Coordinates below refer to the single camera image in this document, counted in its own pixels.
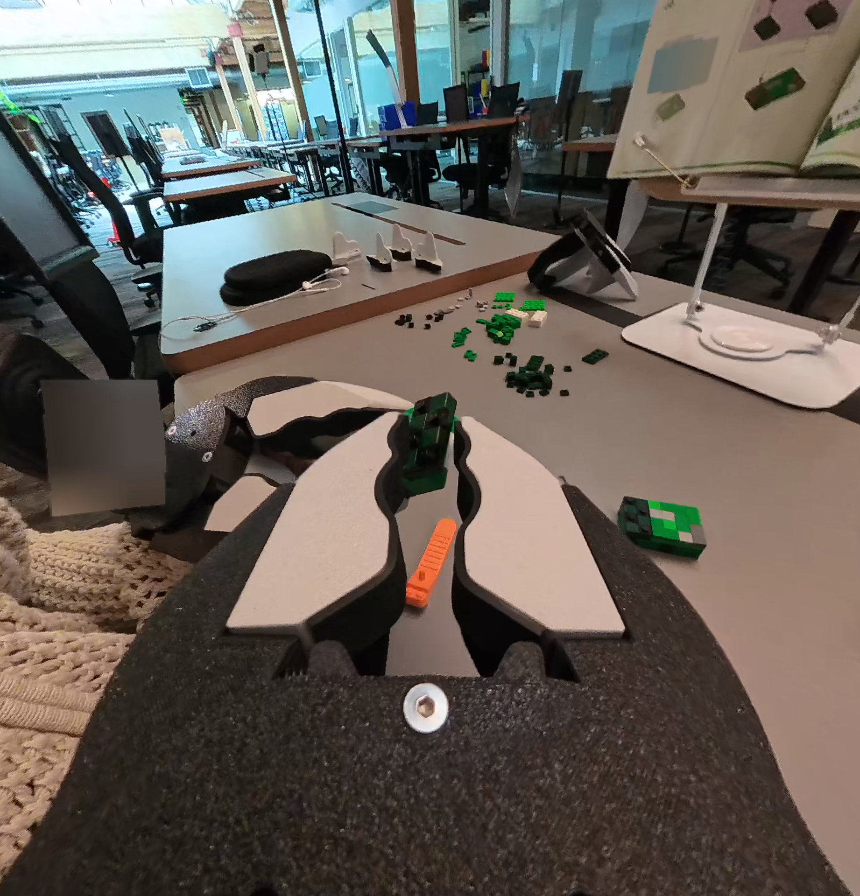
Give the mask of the black framed display board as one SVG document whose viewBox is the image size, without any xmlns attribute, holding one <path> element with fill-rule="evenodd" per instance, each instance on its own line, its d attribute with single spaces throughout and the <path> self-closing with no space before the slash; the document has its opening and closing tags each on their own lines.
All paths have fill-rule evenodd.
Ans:
<svg viewBox="0 0 860 896">
<path fill-rule="evenodd" d="M 0 245 L 43 283 L 99 257 L 1 110 Z"/>
</svg>

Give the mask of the orange brick separator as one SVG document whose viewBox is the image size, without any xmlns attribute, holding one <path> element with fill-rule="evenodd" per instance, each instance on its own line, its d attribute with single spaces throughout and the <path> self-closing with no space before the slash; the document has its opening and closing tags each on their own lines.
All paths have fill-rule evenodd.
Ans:
<svg viewBox="0 0 860 896">
<path fill-rule="evenodd" d="M 423 610 L 428 606 L 457 532 L 458 523 L 452 519 L 442 519 L 436 524 L 424 553 L 406 583 L 406 604 L 409 607 Z"/>
</svg>

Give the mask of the white triangular stand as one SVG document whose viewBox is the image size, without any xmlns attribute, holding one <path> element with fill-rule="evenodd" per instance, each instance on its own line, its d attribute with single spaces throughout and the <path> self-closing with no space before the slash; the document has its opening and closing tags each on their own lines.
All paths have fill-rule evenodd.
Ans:
<svg viewBox="0 0 860 896">
<path fill-rule="evenodd" d="M 580 243 L 577 252 L 553 264 L 547 274 L 556 283 L 570 281 L 589 295 L 614 287 L 628 301 L 639 297 L 639 284 L 631 270 L 629 258 L 610 238 L 606 238 L 603 246 L 597 248 Z"/>
</svg>

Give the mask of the white book stand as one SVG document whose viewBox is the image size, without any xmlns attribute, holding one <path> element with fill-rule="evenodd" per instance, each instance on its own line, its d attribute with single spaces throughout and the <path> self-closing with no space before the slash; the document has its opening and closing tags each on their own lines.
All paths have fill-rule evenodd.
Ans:
<svg viewBox="0 0 860 896">
<path fill-rule="evenodd" d="M 860 389 L 860 344 L 845 338 L 860 294 L 818 330 L 703 301 L 705 273 L 733 204 L 860 211 L 860 177 L 706 175 L 673 185 L 711 200 L 717 216 L 689 297 L 622 330 L 624 342 L 799 409 L 832 409 Z"/>
</svg>

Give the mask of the slim wooden post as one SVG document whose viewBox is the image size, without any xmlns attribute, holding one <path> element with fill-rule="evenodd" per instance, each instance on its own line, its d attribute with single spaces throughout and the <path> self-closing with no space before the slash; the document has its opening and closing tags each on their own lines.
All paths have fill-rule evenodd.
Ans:
<svg viewBox="0 0 860 896">
<path fill-rule="evenodd" d="M 303 85 L 298 69 L 298 61 L 296 59 L 292 39 L 289 33 L 289 22 L 286 8 L 283 1 L 268 1 L 268 5 L 271 11 L 272 19 L 274 20 L 276 32 L 278 34 L 289 85 L 294 93 L 296 112 L 300 124 L 303 126 L 304 139 L 306 141 L 311 141 L 313 139 L 312 125 L 309 117 L 308 107 L 303 94 Z"/>
</svg>

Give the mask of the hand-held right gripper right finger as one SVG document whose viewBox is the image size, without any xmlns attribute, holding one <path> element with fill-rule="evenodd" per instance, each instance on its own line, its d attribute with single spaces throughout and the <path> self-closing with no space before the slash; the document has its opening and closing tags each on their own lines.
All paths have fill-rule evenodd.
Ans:
<svg viewBox="0 0 860 896">
<path fill-rule="evenodd" d="M 578 678 L 567 647 L 618 641 L 626 624 L 570 503 L 569 488 L 474 418 L 458 420 L 452 611 L 471 660 L 491 678 L 516 644 L 544 673 Z"/>
</svg>

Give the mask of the green white lego assembly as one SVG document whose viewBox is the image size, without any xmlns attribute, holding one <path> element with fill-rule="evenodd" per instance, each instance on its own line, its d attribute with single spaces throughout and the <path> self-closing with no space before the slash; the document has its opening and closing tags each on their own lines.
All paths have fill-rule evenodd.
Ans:
<svg viewBox="0 0 860 896">
<path fill-rule="evenodd" d="M 441 490 L 447 479 L 446 455 L 451 425 L 436 418 L 412 414 L 409 420 L 409 448 L 402 470 L 407 498 Z"/>
</svg>

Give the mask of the pile of bright green bricks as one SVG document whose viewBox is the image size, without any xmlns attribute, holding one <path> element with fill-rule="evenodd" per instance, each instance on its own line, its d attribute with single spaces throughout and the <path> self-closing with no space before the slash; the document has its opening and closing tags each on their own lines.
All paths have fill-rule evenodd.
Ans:
<svg viewBox="0 0 860 896">
<path fill-rule="evenodd" d="M 497 291 L 488 308 L 485 310 L 478 309 L 483 315 L 475 320 L 476 327 L 483 331 L 488 339 L 500 349 L 511 346 L 515 334 L 521 329 L 533 329 L 527 326 L 528 320 L 522 324 L 503 314 L 503 309 L 519 308 L 529 315 L 539 308 L 548 311 L 547 303 L 544 298 L 523 298 L 518 299 L 515 292 Z M 471 349 L 467 342 L 473 330 L 469 326 L 463 326 L 456 330 L 451 337 L 451 348 L 454 350 L 463 350 L 463 357 L 471 362 L 477 360 L 478 353 Z"/>
</svg>

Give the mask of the green cube lego model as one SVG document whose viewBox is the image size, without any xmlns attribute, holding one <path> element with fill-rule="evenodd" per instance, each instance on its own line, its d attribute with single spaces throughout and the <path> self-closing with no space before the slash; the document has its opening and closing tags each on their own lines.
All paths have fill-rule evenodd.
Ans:
<svg viewBox="0 0 860 896">
<path fill-rule="evenodd" d="M 707 546 L 699 509 L 637 497 L 624 497 L 617 514 L 620 530 L 639 547 L 698 558 Z"/>
</svg>

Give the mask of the long wooden desk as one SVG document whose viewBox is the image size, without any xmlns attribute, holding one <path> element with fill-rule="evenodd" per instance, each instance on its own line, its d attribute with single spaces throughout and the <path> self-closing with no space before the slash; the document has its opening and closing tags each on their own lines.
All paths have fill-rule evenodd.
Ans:
<svg viewBox="0 0 860 896">
<path fill-rule="evenodd" d="M 466 213 L 476 218 L 501 220 L 497 213 L 490 214 L 489 182 L 487 171 L 490 141 L 495 137 L 514 136 L 515 128 L 527 121 L 529 116 L 517 115 L 506 118 L 482 117 L 464 122 L 438 123 L 427 126 L 396 128 L 381 131 L 379 136 L 385 139 L 391 151 L 401 152 L 409 160 L 411 197 L 414 204 L 428 206 L 429 194 L 424 184 L 422 153 L 438 151 L 448 139 L 475 139 L 478 142 L 478 160 L 476 184 L 473 204 Z"/>
</svg>

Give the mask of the black rounded case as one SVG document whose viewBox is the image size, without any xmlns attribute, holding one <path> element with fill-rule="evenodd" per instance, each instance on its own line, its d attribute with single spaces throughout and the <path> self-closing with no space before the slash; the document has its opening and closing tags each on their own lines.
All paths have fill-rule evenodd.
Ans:
<svg viewBox="0 0 860 896">
<path fill-rule="evenodd" d="M 229 267 L 219 295 L 229 307 L 252 307 L 299 291 L 332 266 L 329 255 L 311 250 L 264 255 Z"/>
</svg>

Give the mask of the thick wooden post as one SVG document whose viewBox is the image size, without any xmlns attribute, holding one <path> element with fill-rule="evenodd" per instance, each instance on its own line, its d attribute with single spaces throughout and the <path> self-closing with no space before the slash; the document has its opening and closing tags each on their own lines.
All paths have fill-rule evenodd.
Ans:
<svg viewBox="0 0 860 896">
<path fill-rule="evenodd" d="M 391 1 L 395 55 L 402 97 L 420 103 L 416 53 L 416 17 L 413 1 Z"/>
</svg>

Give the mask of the black office chair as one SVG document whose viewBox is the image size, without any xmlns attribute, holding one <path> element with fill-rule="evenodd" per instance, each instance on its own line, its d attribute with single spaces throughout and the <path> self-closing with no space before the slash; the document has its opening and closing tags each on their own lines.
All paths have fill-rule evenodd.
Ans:
<svg viewBox="0 0 860 896">
<path fill-rule="evenodd" d="M 163 262 L 164 230 L 155 225 L 149 205 L 149 194 L 145 193 L 140 196 L 140 199 L 146 212 L 144 227 L 150 227 L 150 229 L 145 229 L 140 235 L 137 235 L 133 230 L 133 224 L 125 206 L 111 187 L 88 165 L 72 140 L 69 137 L 57 137 L 48 139 L 48 143 L 60 162 L 76 174 L 78 180 L 97 197 L 108 212 L 126 260 L 142 271 L 148 265 L 161 264 Z"/>
</svg>

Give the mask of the black smartphone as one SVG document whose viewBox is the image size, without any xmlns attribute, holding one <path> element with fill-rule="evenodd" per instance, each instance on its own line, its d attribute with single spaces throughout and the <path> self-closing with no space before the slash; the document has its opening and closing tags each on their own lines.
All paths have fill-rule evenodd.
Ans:
<svg viewBox="0 0 860 896">
<path fill-rule="evenodd" d="M 571 228 L 599 265 L 612 275 L 630 273 L 628 257 L 604 230 L 599 221 L 580 208 L 571 219 Z"/>
</svg>

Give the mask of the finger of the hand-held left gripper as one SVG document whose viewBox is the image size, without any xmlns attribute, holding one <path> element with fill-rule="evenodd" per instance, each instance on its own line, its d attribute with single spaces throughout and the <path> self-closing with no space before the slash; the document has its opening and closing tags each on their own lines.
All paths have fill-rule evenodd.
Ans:
<svg viewBox="0 0 860 896">
<path fill-rule="evenodd" d="M 412 400 L 360 385 L 317 381 L 253 400 L 246 421 L 253 436 L 265 438 L 297 420 L 323 420 L 344 410 L 406 411 Z"/>
<path fill-rule="evenodd" d="M 233 532 L 278 488 L 279 483 L 266 476 L 241 476 L 215 501 L 204 524 L 204 531 L 221 534 Z"/>
</svg>

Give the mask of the brown top desk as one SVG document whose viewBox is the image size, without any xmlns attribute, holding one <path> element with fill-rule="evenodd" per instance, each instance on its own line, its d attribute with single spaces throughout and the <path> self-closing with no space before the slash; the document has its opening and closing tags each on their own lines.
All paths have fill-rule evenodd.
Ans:
<svg viewBox="0 0 860 896">
<path fill-rule="evenodd" d="M 167 183 L 189 178 L 245 171 L 256 168 L 259 164 L 257 160 L 240 158 L 226 153 L 212 156 L 201 153 L 189 154 L 164 160 L 160 175 L 162 180 Z"/>
<path fill-rule="evenodd" d="M 283 169 L 257 166 L 235 172 L 167 182 L 163 201 L 179 207 L 183 224 L 235 217 L 247 212 L 246 202 L 275 193 L 289 197 L 289 187 L 298 185 L 296 175 Z"/>
</svg>

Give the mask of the pile of dark green bricks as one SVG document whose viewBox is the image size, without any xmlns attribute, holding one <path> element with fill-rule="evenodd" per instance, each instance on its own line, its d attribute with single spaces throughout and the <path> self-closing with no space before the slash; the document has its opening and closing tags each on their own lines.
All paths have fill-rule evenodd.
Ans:
<svg viewBox="0 0 860 896">
<path fill-rule="evenodd" d="M 556 394 L 568 397 L 567 388 L 555 389 L 554 377 L 557 374 L 569 374 L 574 364 L 557 365 L 546 361 L 541 355 L 531 355 L 524 364 L 518 363 L 516 354 L 506 352 L 493 356 L 494 366 L 503 368 L 503 382 L 506 388 L 514 390 L 526 397 L 547 397 Z"/>
</svg>

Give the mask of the black headband device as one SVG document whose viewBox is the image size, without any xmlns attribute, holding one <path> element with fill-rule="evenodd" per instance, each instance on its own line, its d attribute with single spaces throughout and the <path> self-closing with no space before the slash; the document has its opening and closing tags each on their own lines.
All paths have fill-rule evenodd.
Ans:
<svg viewBox="0 0 860 896">
<path fill-rule="evenodd" d="M 527 271 L 529 284 L 538 293 L 547 294 L 579 269 L 584 244 L 575 231 L 560 236 L 543 250 Z"/>
</svg>

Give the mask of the open instruction booklet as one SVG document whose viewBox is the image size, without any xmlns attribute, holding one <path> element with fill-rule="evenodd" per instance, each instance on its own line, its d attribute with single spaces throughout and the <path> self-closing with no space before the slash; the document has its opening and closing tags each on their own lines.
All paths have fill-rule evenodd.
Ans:
<svg viewBox="0 0 860 896">
<path fill-rule="evenodd" d="M 611 179 L 860 176 L 860 1 L 664 1 Z"/>
</svg>

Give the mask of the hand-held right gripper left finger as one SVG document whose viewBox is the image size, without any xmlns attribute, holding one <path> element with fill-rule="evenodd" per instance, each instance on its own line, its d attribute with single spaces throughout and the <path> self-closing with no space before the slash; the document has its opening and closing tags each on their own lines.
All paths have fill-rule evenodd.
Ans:
<svg viewBox="0 0 860 896">
<path fill-rule="evenodd" d="M 388 411 L 299 477 L 226 621 L 234 636 L 342 644 L 362 675 L 386 671 L 405 607 L 395 513 L 405 499 L 409 420 Z"/>
</svg>

